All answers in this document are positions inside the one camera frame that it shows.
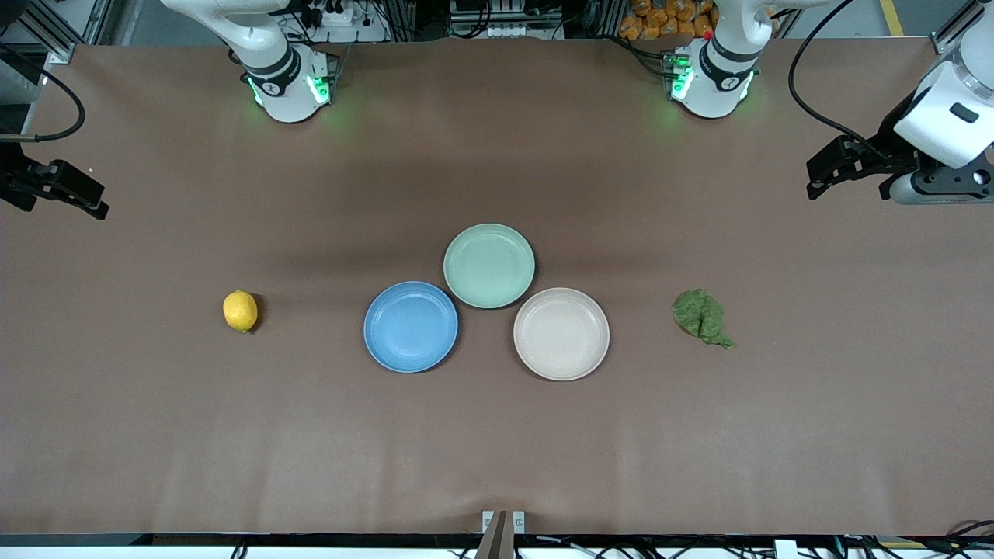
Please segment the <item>green lettuce leaf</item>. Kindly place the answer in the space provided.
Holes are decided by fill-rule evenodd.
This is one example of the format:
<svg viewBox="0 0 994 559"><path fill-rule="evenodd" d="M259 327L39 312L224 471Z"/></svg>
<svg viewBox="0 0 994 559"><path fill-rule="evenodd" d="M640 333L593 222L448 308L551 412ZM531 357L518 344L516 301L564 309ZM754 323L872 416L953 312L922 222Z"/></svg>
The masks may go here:
<svg viewBox="0 0 994 559"><path fill-rule="evenodd" d="M702 343L725 349L735 347L734 341L725 332L724 308L709 291L683 291L673 301L671 311L676 325Z"/></svg>

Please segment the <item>yellow lemon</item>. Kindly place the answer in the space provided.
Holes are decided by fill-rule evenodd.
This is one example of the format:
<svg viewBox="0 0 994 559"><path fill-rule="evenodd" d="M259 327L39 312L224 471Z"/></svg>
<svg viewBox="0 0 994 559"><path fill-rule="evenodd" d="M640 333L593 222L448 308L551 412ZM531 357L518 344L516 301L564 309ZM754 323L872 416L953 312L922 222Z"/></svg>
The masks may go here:
<svg viewBox="0 0 994 559"><path fill-rule="evenodd" d="M236 332L249 333L259 321L259 305L252 293L236 290L229 293L221 304L224 320Z"/></svg>

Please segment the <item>orange packaged items pile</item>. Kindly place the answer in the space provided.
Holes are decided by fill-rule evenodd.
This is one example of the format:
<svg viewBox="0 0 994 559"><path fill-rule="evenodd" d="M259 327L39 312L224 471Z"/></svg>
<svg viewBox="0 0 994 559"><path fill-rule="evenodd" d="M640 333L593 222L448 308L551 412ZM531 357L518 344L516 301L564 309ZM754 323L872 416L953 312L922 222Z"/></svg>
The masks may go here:
<svg viewBox="0 0 994 559"><path fill-rule="evenodd" d="M709 39L718 17L713 0L628 0L618 36L629 41L678 34Z"/></svg>

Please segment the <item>white power strip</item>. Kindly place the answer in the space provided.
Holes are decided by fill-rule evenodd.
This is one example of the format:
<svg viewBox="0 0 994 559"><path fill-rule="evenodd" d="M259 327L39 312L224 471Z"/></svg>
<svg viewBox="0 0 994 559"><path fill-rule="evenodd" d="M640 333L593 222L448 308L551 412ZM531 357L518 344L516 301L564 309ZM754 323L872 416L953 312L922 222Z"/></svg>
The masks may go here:
<svg viewBox="0 0 994 559"><path fill-rule="evenodd" d="M386 43L394 38L375 0L294 0L302 38L316 43Z"/></svg>

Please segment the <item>beige plate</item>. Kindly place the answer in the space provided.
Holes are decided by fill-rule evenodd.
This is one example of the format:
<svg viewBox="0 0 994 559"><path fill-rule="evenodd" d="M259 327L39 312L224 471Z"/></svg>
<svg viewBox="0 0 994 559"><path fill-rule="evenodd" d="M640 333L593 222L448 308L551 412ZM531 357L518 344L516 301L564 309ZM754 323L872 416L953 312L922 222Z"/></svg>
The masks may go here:
<svg viewBox="0 0 994 559"><path fill-rule="evenodd" d="M534 294L513 322L513 343L522 364L556 382L582 379L610 351L606 312L586 293L554 287Z"/></svg>

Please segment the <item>blue plate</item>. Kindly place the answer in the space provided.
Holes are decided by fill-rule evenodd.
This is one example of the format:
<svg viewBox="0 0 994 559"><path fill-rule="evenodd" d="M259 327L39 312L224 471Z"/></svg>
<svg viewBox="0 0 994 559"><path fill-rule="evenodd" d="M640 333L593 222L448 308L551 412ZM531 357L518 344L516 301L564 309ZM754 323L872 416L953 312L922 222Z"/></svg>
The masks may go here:
<svg viewBox="0 0 994 559"><path fill-rule="evenodd" d="M454 302L438 286L401 282L370 304L363 319L363 342L383 368L423 373L450 355L460 329Z"/></svg>

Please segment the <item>light green plate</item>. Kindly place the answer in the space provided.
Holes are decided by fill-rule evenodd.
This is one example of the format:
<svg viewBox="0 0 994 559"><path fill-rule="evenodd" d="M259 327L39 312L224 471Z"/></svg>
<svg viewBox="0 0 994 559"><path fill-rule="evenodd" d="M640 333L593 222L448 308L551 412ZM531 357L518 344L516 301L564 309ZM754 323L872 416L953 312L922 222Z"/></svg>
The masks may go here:
<svg viewBox="0 0 994 559"><path fill-rule="evenodd" d="M518 301L535 279L532 245L505 225L468 227L450 242L443 257L445 283L469 307L498 309Z"/></svg>

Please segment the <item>aluminium frame profile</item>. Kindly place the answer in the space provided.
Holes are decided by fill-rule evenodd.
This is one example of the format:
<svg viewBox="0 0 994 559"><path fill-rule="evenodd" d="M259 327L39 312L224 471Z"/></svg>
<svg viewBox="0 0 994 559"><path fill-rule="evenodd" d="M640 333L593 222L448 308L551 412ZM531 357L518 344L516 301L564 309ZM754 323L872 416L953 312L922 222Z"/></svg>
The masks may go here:
<svg viewBox="0 0 994 559"><path fill-rule="evenodd" d="M51 64L68 64L81 35L64 21L46 0L0 0L0 27L21 23L40 46Z"/></svg>
<svg viewBox="0 0 994 559"><path fill-rule="evenodd" d="M945 54L956 45L974 23L978 22L985 8L994 6L994 0L966 0L954 14L930 33L930 42L935 54Z"/></svg>

